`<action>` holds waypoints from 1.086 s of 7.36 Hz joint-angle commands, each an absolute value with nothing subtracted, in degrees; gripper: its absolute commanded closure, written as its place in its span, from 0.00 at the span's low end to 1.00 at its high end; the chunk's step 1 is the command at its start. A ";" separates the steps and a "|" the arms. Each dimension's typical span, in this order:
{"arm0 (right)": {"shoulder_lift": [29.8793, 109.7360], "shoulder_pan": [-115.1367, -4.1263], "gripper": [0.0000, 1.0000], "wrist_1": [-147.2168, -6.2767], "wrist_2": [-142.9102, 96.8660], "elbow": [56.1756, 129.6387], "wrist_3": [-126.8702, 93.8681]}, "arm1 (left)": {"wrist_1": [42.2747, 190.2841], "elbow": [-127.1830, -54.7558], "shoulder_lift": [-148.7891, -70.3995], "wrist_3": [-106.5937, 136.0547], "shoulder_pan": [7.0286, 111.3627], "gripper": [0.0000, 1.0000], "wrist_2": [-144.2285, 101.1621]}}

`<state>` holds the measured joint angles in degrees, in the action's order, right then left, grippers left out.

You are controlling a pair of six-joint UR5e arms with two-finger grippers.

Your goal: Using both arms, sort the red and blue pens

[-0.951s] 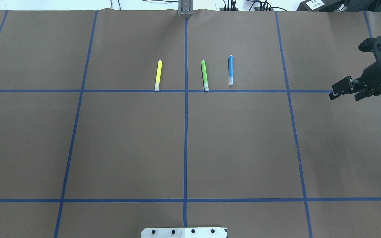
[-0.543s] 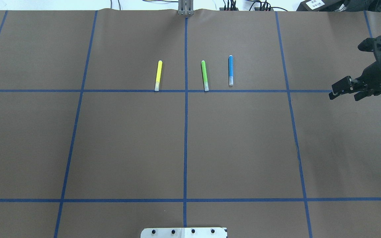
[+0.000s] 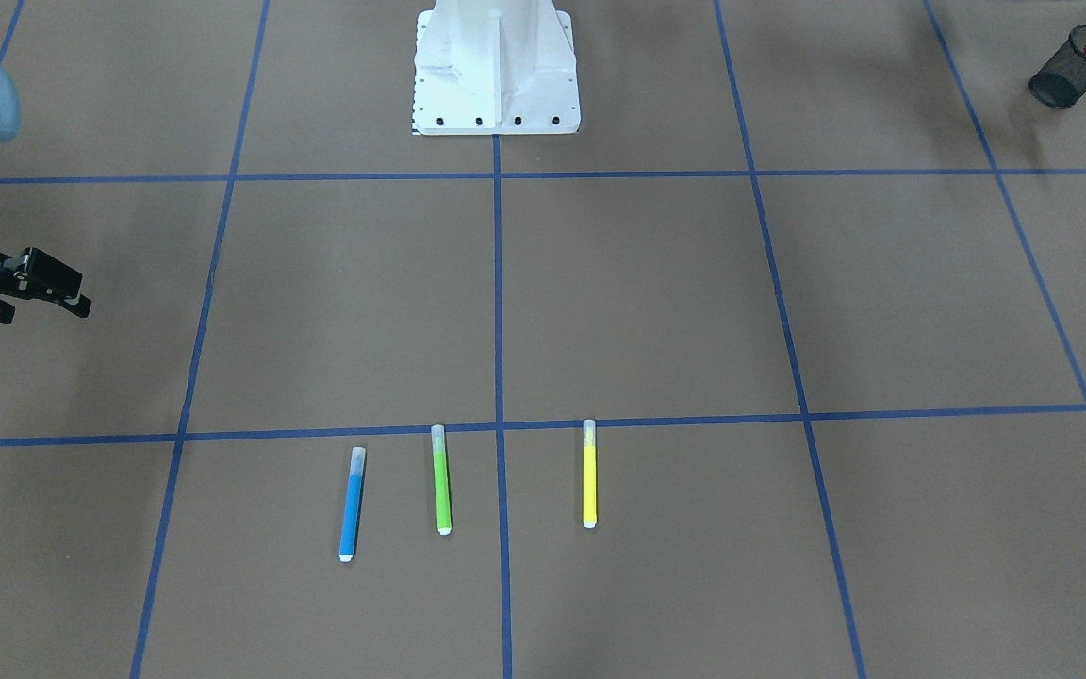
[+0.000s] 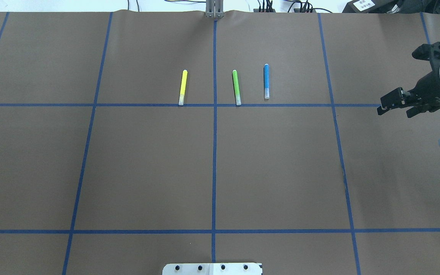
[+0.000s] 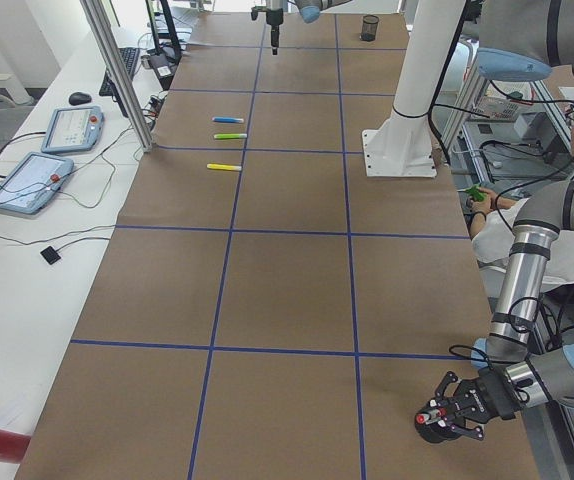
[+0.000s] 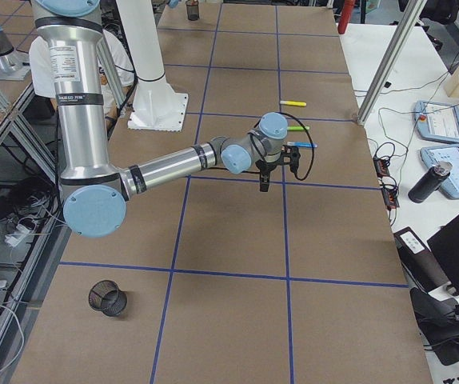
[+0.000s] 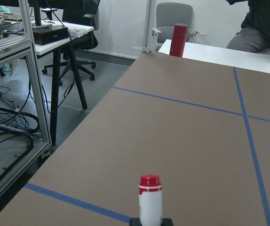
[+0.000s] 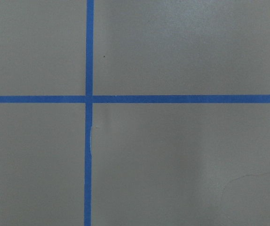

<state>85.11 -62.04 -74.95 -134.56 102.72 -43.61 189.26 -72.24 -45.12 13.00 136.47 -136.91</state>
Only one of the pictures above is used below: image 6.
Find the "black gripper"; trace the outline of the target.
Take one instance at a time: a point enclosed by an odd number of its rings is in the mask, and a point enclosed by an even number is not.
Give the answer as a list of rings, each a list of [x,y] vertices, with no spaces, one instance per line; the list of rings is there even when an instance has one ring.
[[[284,161],[282,157],[273,161],[267,162],[264,160],[257,160],[255,166],[259,169],[259,189],[261,192],[269,191],[269,177],[273,170],[278,166],[284,166]]]

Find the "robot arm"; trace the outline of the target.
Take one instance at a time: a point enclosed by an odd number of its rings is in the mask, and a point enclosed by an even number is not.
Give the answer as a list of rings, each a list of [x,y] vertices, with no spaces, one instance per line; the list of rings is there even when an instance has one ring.
[[[132,196],[175,179],[218,164],[240,174],[255,162],[279,159],[288,124],[271,112],[243,138],[217,137],[140,165],[113,165],[98,76],[98,68],[110,64],[98,57],[104,38],[98,2],[35,1],[32,8],[38,33],[49,47],[66,156],[62,211],[73,232],[89,238],[113,233]],[[151,5],[122,1],[118,9],[138,77],[130,127],[180,130],[188,97],[166,81]]]
[[[180,2],[179,0],[167,0],[166,4],[169,8],[173,9],[178,5],[179,2]]]

